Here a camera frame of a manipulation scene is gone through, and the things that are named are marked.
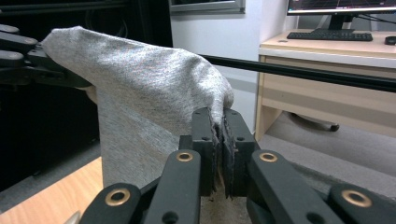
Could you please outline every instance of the brass screw insert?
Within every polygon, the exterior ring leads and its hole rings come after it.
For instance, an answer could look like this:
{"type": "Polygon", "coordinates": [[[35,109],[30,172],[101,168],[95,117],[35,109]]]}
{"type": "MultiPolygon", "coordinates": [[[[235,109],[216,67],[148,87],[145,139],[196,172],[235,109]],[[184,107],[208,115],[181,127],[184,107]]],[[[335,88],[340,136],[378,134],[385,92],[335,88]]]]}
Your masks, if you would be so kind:
{"type": "Polygon", "coordinates": [[[345,189],[341,192],[341,195],[347,202],[359,207],[370,207],[373,205],[372,201],[366,195],[353,189],[345,189]]]}
{"type": "Polygon", "coordinates": [[[262,161],[274,162],[277,161],[277,156],[269,152],[264,152],[260,154],[260,159],[262,159],[262,161]]]}
{"type": "Polygon", "coordinates": [[[131,197],[128,189],[113,189],[106,196],[106,204],[109,206],[119,206],[126,203],[131,197]]]}
{"type": "Polygon", "coordinates": [[[190,161],[192,160],[192,154],[188,152],[180,152],[177,154],[178,161],[190,161]]]}

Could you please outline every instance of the computer monitor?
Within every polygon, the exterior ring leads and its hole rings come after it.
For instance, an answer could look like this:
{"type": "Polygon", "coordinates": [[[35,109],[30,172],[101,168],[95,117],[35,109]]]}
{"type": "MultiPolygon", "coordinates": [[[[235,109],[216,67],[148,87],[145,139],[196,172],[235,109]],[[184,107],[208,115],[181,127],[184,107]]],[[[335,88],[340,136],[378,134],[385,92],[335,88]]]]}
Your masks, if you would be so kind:
{"type": "Polygon", "coordinates": [[[289,0],[288,16],[331,15],[329,29],[342,30],[359,14],[396,13],[396,0],[289,0]]]}

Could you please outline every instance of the chair wheel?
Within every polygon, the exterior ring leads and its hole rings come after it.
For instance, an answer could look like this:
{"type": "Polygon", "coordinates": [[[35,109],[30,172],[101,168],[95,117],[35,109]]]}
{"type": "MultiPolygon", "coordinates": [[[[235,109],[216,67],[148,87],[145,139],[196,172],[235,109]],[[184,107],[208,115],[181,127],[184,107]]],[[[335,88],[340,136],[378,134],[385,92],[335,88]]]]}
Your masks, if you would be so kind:
{"type": "Polygon", "coordinates": [[[340,129],[339,124],[334,124],[330,127],[330,131],[332,131],[332,132],[337,132],[338,129],[340,129]]]}

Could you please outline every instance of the black metal rod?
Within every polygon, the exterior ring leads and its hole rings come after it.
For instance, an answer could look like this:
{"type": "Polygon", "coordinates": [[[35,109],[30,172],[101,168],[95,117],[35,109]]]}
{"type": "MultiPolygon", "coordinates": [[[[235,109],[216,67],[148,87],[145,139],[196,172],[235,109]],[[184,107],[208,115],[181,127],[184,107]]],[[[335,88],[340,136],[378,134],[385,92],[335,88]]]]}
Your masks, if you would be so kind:
{"type": "Polygon", "coordinates": [[[221,58],[201,55],[210,63],[244,69],[255,72],[270,73],[284,77],[297,77],[314,81],[328,82],[344,86],[359,87],[375,91],[396,92],[396,78],[364,76],[349,73],[338,73],[311,68],[286,66],[272,63],[258,63],[252,61],[221,58]]]}
{"type": "Polygon", "coordinates": [[[14,16],[25,14],[53,13],[60,11],[79,11],[88,9],[103,9],[114,7],[126,7],[130,1],[103,1],[84,3],[63,3],[63,4],[40,4],[40,5],[16,5],[0,6],[0,16],[14,16]]]}

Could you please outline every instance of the monitor screen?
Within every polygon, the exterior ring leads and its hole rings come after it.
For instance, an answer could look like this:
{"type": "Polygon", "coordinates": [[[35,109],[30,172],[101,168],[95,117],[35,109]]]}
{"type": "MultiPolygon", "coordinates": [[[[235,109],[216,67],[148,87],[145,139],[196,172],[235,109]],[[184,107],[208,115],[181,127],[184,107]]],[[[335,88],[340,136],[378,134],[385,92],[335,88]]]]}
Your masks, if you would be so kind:
{"type": "Polygon", "coordinates": [[[396,0],[289,0],[288,15],[396,13],[396,0]]]}

